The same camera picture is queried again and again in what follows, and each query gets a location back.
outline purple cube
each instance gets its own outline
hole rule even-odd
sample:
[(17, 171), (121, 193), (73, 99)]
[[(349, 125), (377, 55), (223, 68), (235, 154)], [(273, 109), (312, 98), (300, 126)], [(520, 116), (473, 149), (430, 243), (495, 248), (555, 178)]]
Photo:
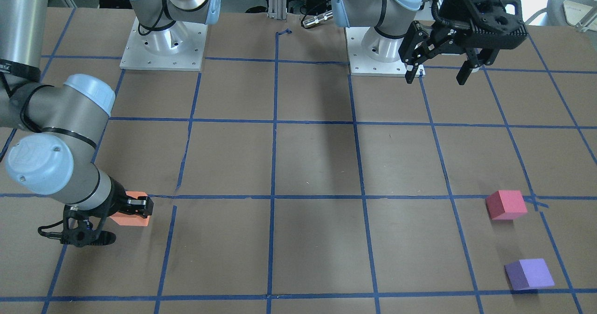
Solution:
[(515, 261), (506, 265), (506, 273), (515, 291), (555, 286), (548, 265), (542, 258)]

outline red cube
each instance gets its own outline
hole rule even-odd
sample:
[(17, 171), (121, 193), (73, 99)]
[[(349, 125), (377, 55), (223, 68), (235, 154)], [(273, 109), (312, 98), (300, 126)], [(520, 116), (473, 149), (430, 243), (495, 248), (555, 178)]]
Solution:
[(528, 212), (519, 190), (498, 190), (486, 203), (492, 220), (514, 220)]

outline foam block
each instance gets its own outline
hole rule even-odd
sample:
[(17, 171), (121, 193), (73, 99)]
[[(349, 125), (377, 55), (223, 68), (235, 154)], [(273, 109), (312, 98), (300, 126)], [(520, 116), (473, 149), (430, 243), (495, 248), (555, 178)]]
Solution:
[(528, 212), (519, 190), (498, 190), (486, 203), (492, 220), (514, 220)]
[(548, 265), (542, 258), (520, 259), (506, 265), (506, 273), (515, 291), (555, 286)]
[[(143, 191), (128, 191), (126, 195), (138, 199), (140, 196), (147, 196), (147, 193), (143, 193)], [(147, 218), (143, 218), (137, 215), (127, 215), (122, 214), (121, 212), (117, 212), (114, 215), (110, 216), (113, 221), (118, 223), (118, 225), (126, 225), (131, 227), (146, 227), (149, 225), (149, 218), (151, 216), (147, 216)]]

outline blue tape grid line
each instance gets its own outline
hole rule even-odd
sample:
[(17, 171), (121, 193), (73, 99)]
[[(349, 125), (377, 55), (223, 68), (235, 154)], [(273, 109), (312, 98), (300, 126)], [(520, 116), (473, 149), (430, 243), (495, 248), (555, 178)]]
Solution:
[[(41, 57), (52, 57), (56, 59), (107, 59), (107, 60), (119, 60), (121, 56), (96, 56), (96, 55), (42, 55)], [(261, 62), (261, 63), (274, 63), (275, 59), (251, 59), (243, 57), (215, 57), (207, 56), (207, 60), (214, 61), (246, 61), (246, 62)], [(343, 61), (301, 61), (301, 60), (282, 60), (278, 59), (278, 63), (299, 63), (299, 64), (339, 64), (348, 65), (348, 62)], [(425, 65), (425, 68), (429, 69), (452, 69), (459, 70), (460, 67), (447, 66), (447, 65)], [(535, 69), (515, 69), (515, 68), (487, 68), (490, 71), (517, 71), (517, 72), (547, 72), (546, 70), (535, 70)], [(578, 71), (578, 70), (550, 70), (552, 73), (558, 74), (597, 74), (597, 71)]]
[(483, 67), (482, 69), (487, 78), (487, 82), (489, 83), (489, 87), (490, 87), (491, 93), (493, 94), (493, 97), (495, 99), (495, 103), (497, 104), (497, 108), (500, 111), (501, 118), (504, 120), (504, 124), (507, 125), (506, 130), (508, 131), (508, 135), (510, 136), (510, 140), (512, 141), (512, 146), (514, 148), (514, 152), (516, 152), (516, 157), (518, 157), (518, 162), (521, 165), (522, 173), (524, 174), (524, 178), (527, 181), (528, 190), (531, 193), (531, 198), (533, 199), (533, 206), (535, 208), (535, 211), (537, 211), (537, 210), (539, 210), (539, 206), (535, 202), (536, 195), (535, 195), (535, 191), (533, 191), (533, 186), (531, 186), (531, 179), (528, 176), (527, 167), (524, 165), (524, 162), (522, 161), (522, 156), (521, 156), (520, 150), (518, 149), (518, 144), (516, 144), (516, 140), (514, 140), (514, 134), (512, 134), (512, 129), (510, 129), (510, 127), (508, 127), (508, 120), (506, 119), (506, 114), (504, 113), (504, 110), (501, 107), (500, 100), (497, 97), (497, 92), (495, 91), (493, 82), (491, 82), (489, 73), (487, 72), (485, 67)]
[(174, 224), (176, 222), (177, 206), (172, 206), (172, 216), (170, 218), (170, 228), (168, 230), (168, 240), (166, 241), (166, 250), (164, 251), (164, 261), (162, 262), (162, 273), (160, 274), (160, 284), (158, 286), (158, 296), (155, 299), (153, 314), (160, 312), (160, 301), (164, 292), (164, 282), (166, 281), (166, 270), (168, 269), (168, 260), (170, 259), (170, 247), (172, 246), (172, 236), (174, 233)]
[[(187, 118), (160, 118), (160, 117), (112, 117), (110, 120), (124, 121), (188, 121)], [(267, 119), (217, 119), (217, 118), (193, 118), (193, 122), (202, 123), (256, 123), (273, 124), (273, 120)], [(345, 120), (276, 120), (277, 124), (324, 124), (324, 125), (398, 125), (398, 126), (431, 126), (423, 121), (345, 121)], [(510, 127), (519, 129), (591, 129), (597, 130), (597, 126), (566, 126), (566, 125), (510, 125), (510, 124), (467, 124), (467, 123), (434, 123), (435, 126), (450, 127)]]
[(278, 76), (279, 76), (279, 54), (280, 35), (291, 34), (290, 29), (283, 32), (276, 32), (276, 59), (274, 61), (273, 73), (273, 122), (271, 137), (271, 190), (269, 196), (269, 242), (267, 246), (267, 305), (266, 314), (271, 314), (271, 294), (273, 293), (273, 233), (275, 228), (275, 207), (276, 207), (276, 148), (278, 137)]
[(574, 303), (576, 304), (576, 309), (578, 310), (578, 314), (583, 314), (583, 310), (582, 310), (582, 308), (580, 308), (580, 303), (578, 302), (578, 297), (576, 297), (576, 291), (574, 290), (574, 287), (572, 286), (570, 276), (568, 274), (568, 271), (566, 270), (566, 266), (563, 263), (563, 259), (559, 253), (558, 246), (556, 245), (556, 241), (554, 239), (554, 235), (552, 235), (552, 231), (549, 228), (548, 221), (545, 218), (545, 214), (543, 213), (543, 211), (540, 211), (539, 214), (541, 214), (541, 219), (543, 220), (543, 225), (545, 226), (545, 230), (548, 232), (549, 241), (552, 243), (556, 257), (558, 257), (558, 262), (560, 264), (560, 267), (562, 268), (563, 276), (566, 278), (566, 283), (568, 284), (569, 292), (572, 295), (572, 298), (574, 299)]
[(190, 108), (190, 115), (189, 115), (188, 119), (186, 120), (186, 121), (188, 121), (187, 142), (185, 145), (185, 153), (183, 154), (183, 159), (180, 161), (179, 178), (176, 183), (175, 191), (178, 191), (183, 184), (183, 174), (185, 173), (186, 157), (188, 154), (188, 145), (190, 144), (190, 136), (193, 131), (193, 116), (194, 116), (194, 111), (197, 108), (197, 99), (199, 97), (200, 87), (201, 87), (201, 73), (199, 73), (197, 75), (197, 83), (196, 83), (195, 89), (194, 89), (193, 104), (191, 105), (191, 108)]
[(454, 212), (454, 218), (456, 219), (456, 225), (458, 226), (458, 232), (460, 235), (460, 242), (462, 243), (462, 248), (465, 253), (466, 264), (469, 268), (469, 273), (471, 274), (471, 282), (473, 284), (473, 290), (475, 293), (475, 299), (477, 300), (477, 306), (479, 307), (479, 314), (484, 314), (483, 304), (481, 303), (481, 297), (479, 293), (479, 287), (477, 286), (477, 280), (475, 278), (475, 271), (473, 270), (473, 264), (471, 262), (471, 255), (469, 254), (469, 249), (466, 244), (465, 239), (465, 232), (462, 228), (462, 223), (460, 221), (460, 216), (458, 215), (458, 208), (456, 206), (456, 201), (454, 200), (452, 194), (452, 187), (450, 185), (450, 179), (448, 178), (448, 171), (446, 169), (446, 165), (444, 162), (444, 155), (442, 154), (442, 148), (439, 144), (439, 137), (437, 137), (437, 130), (435, 129), (435, 124), (433, 124), (433, 117), (431, 116), (431, 108), (429, 106), (429, 101), (427, 100), (427, 93), (425, 91), (425, 85), (423, 83), (423, 78), (418, 78), (419, 84), (421, 85), (421, 91), (423, 92), (423, 99), (425, 100), (425, 107), (427, 109), (427, 115), (429, 116), (429, 122), (431, 123), (431, 131), (433, 132), (433, 139), (435, 140), (435, 146), (437, 148), (437, 154), (439, 156), (439, 162), (442, 165), (442, 172), (444, 173), (446, 189), (448, 190), (448, 195), (450, 197), (450, 203), (452, 204), (452, 211)]
[(62, 30), (62, 33), (60, 33), (60, 37), (58, 38), (58, 41), (56, 42), (56, 46), (54, 46), (54, 50), (52, 51), (52, 54), (48, 56), (49, 60), (48, 60), (48, 63), (45, 65), (45, 68), (43, 68), (43, 72), (41, 73), (41, 79), (43, 79), (43, 77), (45, 76), (45, 73), (48, 72), (49, 64), (51, 64), (54, 57), (56, 57), (56, 52), (58, 51), (58, 47), (60, 47), (60, 43), (62, 43), (62, 39), (64, 39), (64, 34), (66, 34), (66, 31), (69, 29), (70, 21), (73, 19), (73, 16), (75, 16), (75, 11), (76, 11), (76, 8), (73, 8), (73, 10), (70, 12), (70, 16), (69, 16), (68, 20), (66, 20), (66, 25), (64, 25), (64, 29)]
[[(21, 193), (0, 193), (0, 197), (13, 197), (29, 199), (32, 197), (46, 197), (39, 194), (21, 194)], [(227, 199), (256, 199), (269, 200), (271, 195), (153, 195), (149, 197), (158, 197), (171, 200), (227, 200)], [(277, 200), (360, 200), (362, 195), (274, 195)], [(463, 199), (485, 199), (487, 195), (453, 195), (455, 200)], [(597, 200), (597, 196), (538, 196), (540, 199), (550, 200)], [(365, 195), (367, 200), (449, 200), (448, 195)], [(533, 204), (530, 196), (524, 196), (527, 203)], [(537, 202), (537, 205), (549, 208), (549, 205)]]
[[(575, 288), (575, 293), (597, 293), (595, 288)], [(534, 289), (529, 291), (512, 291), (510, 289), (490, 289), (478, 291), (482, 296), (516, 295), (516, 294), (569, 294), (568, 288)], [(439, 291), (439, 292), (399, 292), (399, 293), (297, 293), (282, 295), (240, 294), (240, 295), (137, 295), (118, 297), (114, 295), (92, 295), (86, 297), (51, 297), (50, 302), (71, 301), (222, 301), (222, 300), (289, 300), (289, 299), (371, 299), (380, 298), (414, 298), (414, 297), (471, 297), (475, 291)], [(0, 297), (0, 302), (41, 302), (47, 297)]]
[[(49, 65), (52, 63), (52, 61), (54, 59), (54, 55), (56, 55), (56, 52), (58, 51), (58, 48), (60, 47), (60, 44), (62, 43), (62, 39), (64, 39), (64, 35), (66, 34), (66, 31), (69, 29), (70, 21), (73, 19), (73, 16), (75, 16), (75, 11), (76, 11), (76, 8), (73, 8), (73, 10), (70, 12), (70, 16), (69, 16), (68, 20), (66, 20), (64, 29), (62, 29), (62, 33), (60, 33), (60, 37), (58, 38), (58, 41), (56, 42), (56, 46), (54, 46), (52, 55), (51, 55), (51, 57), (49, 57), (48, 63), (45, 65), (45, 68), (43, 68), (43, 72), (41, 74), (40, 80), (43, 80), (43, 78), (45, 77), (45, 74), (49, 69)], [(50, 302), (51, 297), (54, 294), (54, 288), (56, 287), (56, 282), (58, 281), (58, 276), (60, 275), (60, 269), (62, 268), (62, 262), (64, 261), (64, 255), (66, 255), (67, 248), (68, 248), (67, 244), (62, 245), (62, 250), (60, 251), (60, 256), (58, 257), (58, 262), (56, 263), (56, 268), (54, 269), (54, 275), (52, 276), (52, 281), (50, 282), (50, 285), (48, 288), (48, 294), (46, 296), (45, 301), (43, 302), (41, 314), (46, 314), (48, 312), (49, 302)]]
[(535, 48), (537, 55), (539, 55), (539, 58), (541, 59), (541, 63), (543, 63), (543, 66), (545, 67), (545, 70), (548, 73), (549, 78), (552, 80), (552, 83), (554, 83), (554, 88), (558, 92), (558, 96), (562, 100), (563, 106), (565, 106), (566, 111), (568, 112), (568, 114), (570, 116), (570, 119), (572, 119), (574, 126), (578, 130), (578, 133), (580, 133), (580, 138), (582, 138), (582, 140), (584, 142), (584, 146), (587, 148), (587, 150), (591, 154), (591, 157), (593, 158), (593, 162), (595, 163), (595, 165), (597, 165), (597, 158), (595, 158), (595, 153), (593, 153), (593, 150), (591, 150), (591, 147), (589, 146), (587, 139), (584, 137), (584, 133), (582, 132), (582, 129), (580, 129), (580, 127), (578, 126), (578, 123), (576, 122), (576, 119), (574, 118), (574, 114), (572, 114), (572, 110), (570, 110), (570, 107), (568, 106), (566, 99), (564, 99), (562, 92), (559, 89), (558, 83), (556, 83), (556, 80), (554, 79), (554, 75), (552, 75), (552, 72), (550, 71), (548, 64), (545, 63), (545, 60), (543, 59), (541, 52), (539, 52), (539, 48), (537, 48), (537, 45), (535, 44), (535, 41), (533, 40), (533, 38), (531, 37), (530, 34), (529, 34), (528, 38), (531, 41), (531, 44), (533, 44), (533, 48)]
[(2, 148), (2, 152), (0, 152), (0, 162), (2, 162), (2, 160), (4, 159), (4, 155), (8, 151), (8, 147), (10, 146), (10, 143), (13, 142), (13, 138), (16, 133), (17, 133), (17, 129), (13, 129), (10, 132), (10, 135), (8, 136), (8, 138), (6, 139), (6, 143), (4, 144), (4, 147)]
[[(124, 79), (124, 74), (126, 73), (126, 70), (123, 69), (120, 72), (120, 77), (118, 77), (118, 83), (116, 85), (116, 89), (114, 90), (114, 96), (116, 98), (118, 98), (118, 93), (120, 92), (120, 86), (122, 85), (122, 80)], [(106, 134), (106, 129), (108, 127), (108, 124), (106, 124), (106, 126), (104, 127), (104, 131), (102, 131), (102, 135), (100, 136), (100, 140), (97, 142), (97, 147), (95, 152), (93, 153), (93, 156), (91, 157), (91, 162), (95, 163), (96, 159), (97, 159), (97, 154), (100, 152), (100, 146), (102, 145), (102, 141), (104, 140), (104, 135)]]
[(381, 314), (382, 308), (379, 303), (379, 289), (377, 288), (377, 273), (375, 273), (375, 259), (373, 256), (373, 243), (371, 242), (371, 227), (369, 226), (369, 212), (367, 209), (367, 194), (365, 193), (365, 179), (363, 176), (363, 164), (361, 158), (361, 144), (359, 142), (359, 129), (356, 124), (356, 106), (354, 105), (354, 92), (352, 88), (352, 77), (348, 75), (348, 89), (350, 95), (350, 109), (352, 111), (352, 127), (354, 130), (354, 144), (356, 145), (356, 162), (359, 169), (359, 182), (361, 185), (361, 201), (363, 204), (363, 218), (365, 222), (365, 237), (367, 238), (367, 251), (369, 254), (369, 268), (371, 269), (371, 283), (373, 284), (373, 295), (375, 300), (375, 312)]

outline metal base plate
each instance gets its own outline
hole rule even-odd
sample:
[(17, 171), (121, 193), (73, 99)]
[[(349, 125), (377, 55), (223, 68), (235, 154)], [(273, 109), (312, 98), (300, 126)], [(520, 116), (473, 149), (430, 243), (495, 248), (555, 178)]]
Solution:
[[(361, 46), (365, 33), (369, 27), (350, 27), (346, 29), (346, 42), (350, 60), (350, 74), (356, 76), (391, 76), (404, 77), (407, 68), (402, 61), (382, 63), (370, 58)], [(425, 76), (425, 68), (420, 65), (419, 71)]]
[(194, 40), (194, 44), (191, 45), (193, 49), (175, 55), (156, 55), (145, 49), (143, 39), (137, 34), (138, 24), (139, 21), (135, 18), (120, 61), (121, 69), (201, 71), (203, 51), (205, 50), (205, 40), (207, 38), (207, 25), (184, 22), (188, 32), (191, 33), (192, 40)]

